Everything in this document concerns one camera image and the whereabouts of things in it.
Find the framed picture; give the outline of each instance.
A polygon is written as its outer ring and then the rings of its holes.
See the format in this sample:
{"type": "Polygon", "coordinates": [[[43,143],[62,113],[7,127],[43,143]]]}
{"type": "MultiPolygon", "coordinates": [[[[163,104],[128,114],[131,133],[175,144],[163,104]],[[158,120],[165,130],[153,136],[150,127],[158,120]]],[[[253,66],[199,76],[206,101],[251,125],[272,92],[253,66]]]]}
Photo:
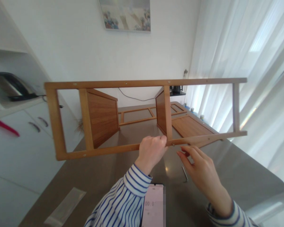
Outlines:
{"type": "Polygon", "coordinates": [[[150,0],[99,0],[108,30],[151,31],[150,0]]]}

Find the white curtain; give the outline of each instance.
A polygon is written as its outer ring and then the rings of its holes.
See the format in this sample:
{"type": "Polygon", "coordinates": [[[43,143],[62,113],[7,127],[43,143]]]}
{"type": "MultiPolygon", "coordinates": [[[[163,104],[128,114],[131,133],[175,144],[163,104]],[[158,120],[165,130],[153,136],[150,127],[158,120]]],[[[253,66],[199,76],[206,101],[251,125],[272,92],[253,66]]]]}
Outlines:
{"type": "MultiPolygon", "coordinates": [[[[205,0],[190,79],[247,77],[240,85],[238,147],[284,181],[284,0],[205,0]]],[[[231,85],[186,88],[186,103],[219,132],[232,131],[231,85]]],[[[265,223],[284,226],[284,211],[265,223]]]]}

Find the pink object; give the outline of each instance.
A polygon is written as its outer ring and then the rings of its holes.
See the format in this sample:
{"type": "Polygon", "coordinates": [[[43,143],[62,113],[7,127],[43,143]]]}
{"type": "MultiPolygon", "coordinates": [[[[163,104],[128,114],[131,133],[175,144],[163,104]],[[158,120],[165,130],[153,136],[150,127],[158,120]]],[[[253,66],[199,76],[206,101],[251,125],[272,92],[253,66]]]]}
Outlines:
{"type": "Polygon", "coordinates": [[[0,127],[2,127],[4,129],[14,133],[18,137],[20,136],[20,134],[15,129],[13,129],[13,128],[9,127],[8,125],[4,124],[2,121],[0,121],[0,127]]]}
{"type": "Polygon", "coordinates": [[[145,195],[142,227],[164,227],[163,184],[150,184],[145,195]]]}

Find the power cord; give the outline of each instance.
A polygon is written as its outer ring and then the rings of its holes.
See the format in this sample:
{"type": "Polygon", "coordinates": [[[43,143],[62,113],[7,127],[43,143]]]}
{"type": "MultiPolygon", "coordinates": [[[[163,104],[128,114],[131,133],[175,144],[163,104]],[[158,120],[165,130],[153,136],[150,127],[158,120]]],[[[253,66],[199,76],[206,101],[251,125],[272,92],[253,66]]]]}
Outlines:
{"type": "MultiPolygon", "coordinates": [[[[121,93],[122,93],[124,96],[126,96],[127,98],[132,98],[132,97],[129,97],[129,96],[125,95],[122,91],[121,91],[121,93]]],[[[147,100],[151,100],[151,99],[146,99],[146,100],[136,99],[136,100],[139,100],[139,101],[147,101],[147,100]]]]}
{"type": "Polygon", "coordinates": [[[42,100],[43,100],[44,102],[47,102],[47,101],[44,99],[45,96],[46,96],[46,95],[40,95],[40,96],[38,96],[38,97],[42,97],[42,100]]]}

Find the striped shirt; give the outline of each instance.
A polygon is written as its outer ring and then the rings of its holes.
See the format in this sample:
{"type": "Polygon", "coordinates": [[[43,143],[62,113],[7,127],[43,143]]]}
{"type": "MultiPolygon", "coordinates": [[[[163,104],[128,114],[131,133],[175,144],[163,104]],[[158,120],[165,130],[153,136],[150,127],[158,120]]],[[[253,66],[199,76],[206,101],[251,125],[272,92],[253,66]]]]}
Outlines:
{"type": "MultiPolygon", "coordinates": [[[[88,217],[84,227],[89,226],[140,226],[144,197],[152,177],[146,176],[133,164],[123,178],[101,199],[88,217]]],[[[220,218],[214,208],[207,206],[208,215],[216,226],[257,226],[233,201],[233,213],[228,218],[220,218]]]]}

